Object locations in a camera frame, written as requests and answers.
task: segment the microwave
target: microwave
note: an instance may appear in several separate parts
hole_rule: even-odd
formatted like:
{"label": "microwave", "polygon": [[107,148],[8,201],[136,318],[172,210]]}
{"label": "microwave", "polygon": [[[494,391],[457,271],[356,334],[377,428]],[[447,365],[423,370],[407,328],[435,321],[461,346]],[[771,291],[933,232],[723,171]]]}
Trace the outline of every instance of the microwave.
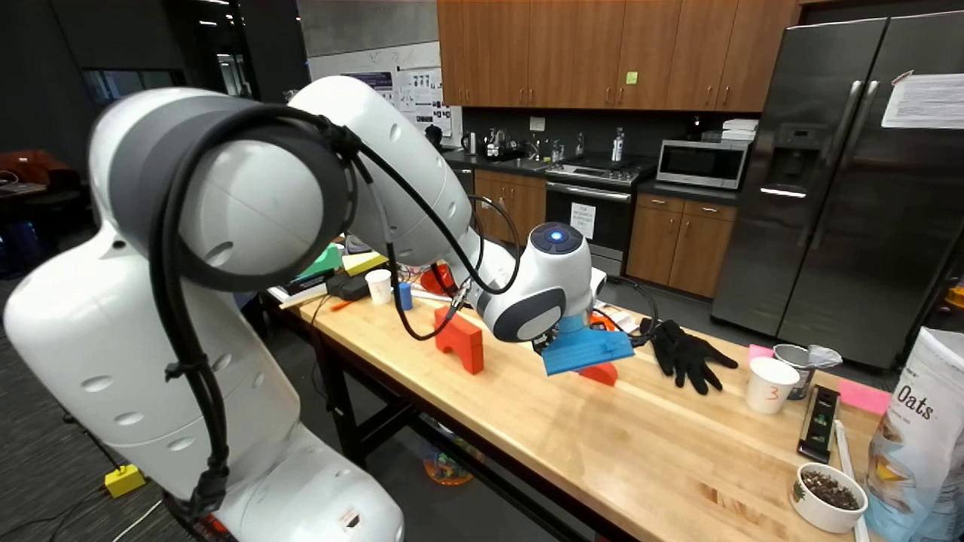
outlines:
{"label": "microwave", "polygon": [[709,189],[740,189],[747,169],[747,143],[682,143],[664,139],[658,183],[685,183]]}

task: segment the black glove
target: black glove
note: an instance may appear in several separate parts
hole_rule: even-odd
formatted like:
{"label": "black glove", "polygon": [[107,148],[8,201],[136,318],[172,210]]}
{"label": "black glove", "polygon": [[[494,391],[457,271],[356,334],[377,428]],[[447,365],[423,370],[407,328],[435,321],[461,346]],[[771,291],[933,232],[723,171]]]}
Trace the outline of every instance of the black glove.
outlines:
{"label": "black glove", "polygon": [[664,321],[653,328],[653,351],[658,351],[658,362],[661,370],[666,376],[675,376],[675,385],[685,389],[688,381],[698,396],[709,396],[709,385],[714,385],[716,391],[723,391],[723,382],[716,381],[716,373],[709,367],[712,362],[723,365],[723,367],[738,367],[738,362],[727,359],[721,351],[714,351],[712,345],[691,339],[679,322]]}

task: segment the kitchen cabinet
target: kitchen cabinet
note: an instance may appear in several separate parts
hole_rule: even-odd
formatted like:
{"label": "kitchen cabinet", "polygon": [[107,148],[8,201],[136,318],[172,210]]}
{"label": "kitchen cabinet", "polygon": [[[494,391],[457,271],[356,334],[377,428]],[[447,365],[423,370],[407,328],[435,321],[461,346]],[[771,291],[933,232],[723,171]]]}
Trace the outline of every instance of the kitchen cabinet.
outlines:
{"label": "kitchen cabinet", "polygon": [[638,195],[626,274],[648,285],[673,285],[673,258],[682,237],[688,201],[664,195]]}
{"label": "kitchen cabinet", "polygon": [[621,76],[618,54],[625,40],[625,0],[556,0],[543,17],[537,50],[533,106],[547,108],[615,108]]}
{"label": "kitchen cabinet", "polygon": [[479,232],[490,242],[524,243],[531,228],[546,222],[543,179],[475,169],[475,195],[499,201],[519,228],[519,237],[513,237],[513,228],[506,225],[499,210],[475,204]]}
{"label": "kitchen cabinet", "polygon": [[638,195],[626,274],[712,299],[731,219],[731,204]]}
{"label": "kitchen cabinet", "polygon": [[798,22],[798,14],[802,6],[793,0],[738,0],[716,86],[716,112],[761,112],[783,29]]}
{"label": "kitchen cabinet", "polygon": [[444,95],[451,106],[761,112],[798,11],[798,0],[436,0]]}
{"label": "kitchen cabinet", "polygon": [[538,0],[441,0],[444,95],[457,106],[533,106],[546,50]]}

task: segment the orange block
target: orange block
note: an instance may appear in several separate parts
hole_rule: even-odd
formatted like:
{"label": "orange block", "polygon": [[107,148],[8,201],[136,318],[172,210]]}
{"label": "orange block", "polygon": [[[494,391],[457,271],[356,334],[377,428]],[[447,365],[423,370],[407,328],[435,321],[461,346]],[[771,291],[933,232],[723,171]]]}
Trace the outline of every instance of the orange block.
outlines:
{"label": "orange block", "polygon": [[[447,321],[447,314],[448,314],[448,307],[436,307],[435,326],[441,326]],[[486,367],[482,332],[461,318],[451,318],[451,322],[435,339],[435,346],[444,354],[454,354],[454,359],[461,362],[461,367],[468,373],[482,373],[482,367]]]}
{"label": "orange block", "polygon": [[595,381],[602,385],[615,385],[621,381],[621,373],[615,370],[615,365],[590,365],[584,370],[578,370],[578,376],[584,381]]}

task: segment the cup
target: cup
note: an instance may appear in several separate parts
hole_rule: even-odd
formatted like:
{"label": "cup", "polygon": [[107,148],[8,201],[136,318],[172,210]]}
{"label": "cup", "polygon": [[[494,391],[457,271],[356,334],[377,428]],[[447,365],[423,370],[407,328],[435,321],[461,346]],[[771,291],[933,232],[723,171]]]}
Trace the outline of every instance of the cup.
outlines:
{"label": "cup", "polygon": [[391,271],[389,269],[377,269],[364,274],[369,301],[377,305],[391,305]]}
{"label": "cup", "polygon": [[767,415],[781,412],[798,381],[798,370],[781,359],[750,359],[747,408]]}
{"label": "cup", "polygon": [[802,376],[787,402],[802,402],[807,399],[807,389],[809,389],[809,381],[812,381],[812,365],[809,365],[809,354],[804,346],[796,346],[796,345],[778,345],[773,346],[773,359],[778,362],[787,362],[790,367],[796,367],[796,373]]}

